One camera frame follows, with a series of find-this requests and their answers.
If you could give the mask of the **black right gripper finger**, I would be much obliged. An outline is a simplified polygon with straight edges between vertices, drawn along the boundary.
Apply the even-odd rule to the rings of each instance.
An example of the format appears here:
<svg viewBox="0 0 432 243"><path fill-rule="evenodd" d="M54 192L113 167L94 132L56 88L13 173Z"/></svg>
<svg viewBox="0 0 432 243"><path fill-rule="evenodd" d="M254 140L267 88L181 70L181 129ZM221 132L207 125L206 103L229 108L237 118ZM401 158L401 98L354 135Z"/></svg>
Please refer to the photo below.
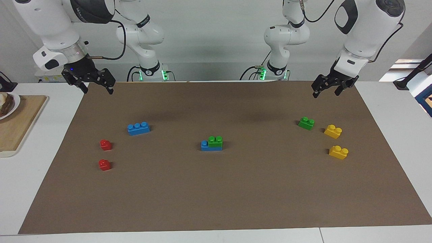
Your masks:
<svg viewBox="0 0 432 243"><path fill-rule="evenodd" d="M98 71L98 85L103 86L110 95L114 92L115 78L107 68Z"/></svg>
<svg viewBox="0 0 432 243"><path fill-rule="evenodd" d="M72 75L71 73L69 73L68 71L62 71L62 76L63 78L66 80L66 82L71 85L71 86L76 86L77 88L79 88L84 94L86 94L88 92L88 87L82 83L81 80L77 79L76 77L74 77L74 75Z"/></svg>

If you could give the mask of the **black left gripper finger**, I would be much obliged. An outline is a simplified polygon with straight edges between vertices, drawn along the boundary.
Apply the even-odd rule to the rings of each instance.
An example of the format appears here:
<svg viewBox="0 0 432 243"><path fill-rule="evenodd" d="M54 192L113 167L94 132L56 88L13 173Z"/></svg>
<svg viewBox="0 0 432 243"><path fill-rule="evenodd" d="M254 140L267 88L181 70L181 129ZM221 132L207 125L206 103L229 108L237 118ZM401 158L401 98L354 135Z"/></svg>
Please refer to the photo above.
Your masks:
<svg viewBox="0 0 432 243"><path fill-rule="evenodd" d="M333 83L330 81L327 76L324 75L318 75L315 81L312 83L312 89L313 89L313 97L318 98L319 94L332 87Z"/></svg>
<svg viewBox="0 0 432 243"><path fill-rule="evenodd" d="M347 88L352 88L355 85L355 82L358 80L358 77L351 78L351 79L339 79L339 86L335 90L335 95L339 96L341 93L346 90Z"/></svg>

